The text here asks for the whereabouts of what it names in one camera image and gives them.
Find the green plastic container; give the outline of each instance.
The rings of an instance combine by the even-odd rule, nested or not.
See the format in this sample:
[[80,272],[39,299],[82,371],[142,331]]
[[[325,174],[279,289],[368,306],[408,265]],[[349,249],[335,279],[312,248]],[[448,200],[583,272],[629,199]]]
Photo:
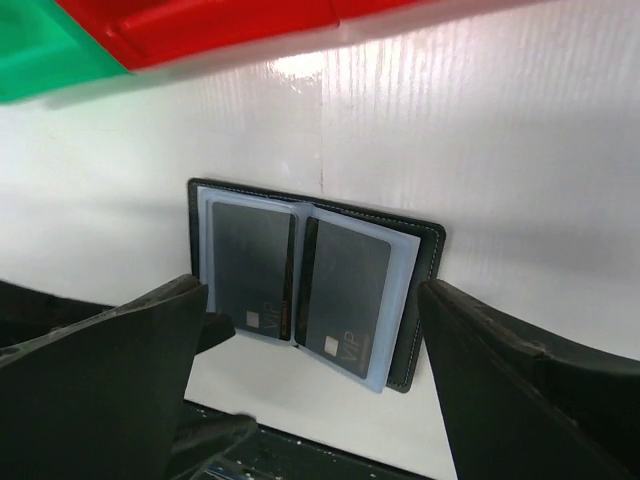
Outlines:
[[53,0],[0,0],[0,102],[126,72]]

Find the red plastic container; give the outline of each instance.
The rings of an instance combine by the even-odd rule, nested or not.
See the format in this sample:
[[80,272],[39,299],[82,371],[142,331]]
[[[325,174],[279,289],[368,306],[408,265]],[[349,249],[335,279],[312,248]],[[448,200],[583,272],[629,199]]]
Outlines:
[[129,70],[337,25],[329,0],[56,0]]

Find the card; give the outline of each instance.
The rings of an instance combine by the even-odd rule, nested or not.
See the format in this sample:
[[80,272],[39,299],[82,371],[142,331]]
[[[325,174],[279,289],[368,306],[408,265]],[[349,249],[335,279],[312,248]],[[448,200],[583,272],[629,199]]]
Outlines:
[[213,202],[215,309],[238,329],[291,339],[296,217]]
[[296,341],[366,379],[391,245],[311,217],[304,249]]

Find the card chip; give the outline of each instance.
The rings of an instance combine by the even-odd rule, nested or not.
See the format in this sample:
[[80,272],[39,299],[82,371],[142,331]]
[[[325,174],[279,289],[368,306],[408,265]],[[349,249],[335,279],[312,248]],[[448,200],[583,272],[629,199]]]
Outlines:
[[247,327],[260,328],[260,314],[256,312],[247,312]]
[[333,337],[327,337],[324,341],[324,351],[332,357],[338,356],[338,341]]

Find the white table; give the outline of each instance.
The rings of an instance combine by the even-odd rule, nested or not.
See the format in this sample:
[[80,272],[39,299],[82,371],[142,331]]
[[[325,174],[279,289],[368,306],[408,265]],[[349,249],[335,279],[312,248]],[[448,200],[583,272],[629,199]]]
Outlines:
[[[560,0],[1,108],[0,277],[131,299],[189,270],[186,181],[213,176],[441,222],[442,278],[640,359],[639,22],[635,0]],[[374,395],[236,337],[187,397],[450,480],[425,353],[409,394]]]

